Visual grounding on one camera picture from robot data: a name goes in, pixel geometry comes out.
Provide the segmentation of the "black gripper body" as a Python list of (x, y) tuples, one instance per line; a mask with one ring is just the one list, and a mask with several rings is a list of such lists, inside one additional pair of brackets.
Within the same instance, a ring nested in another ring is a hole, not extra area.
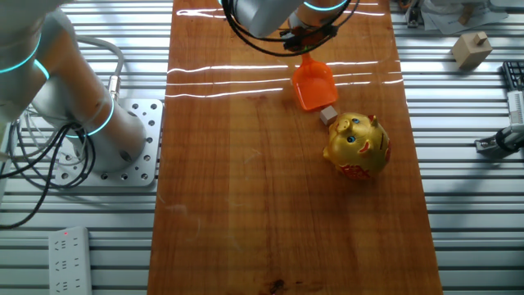
[(325, 25), (307, 25), (300, 20), (289, 20), (288, 26), (293, 39), (324, 40), (330, 38), (329, 29), (326, 29)]

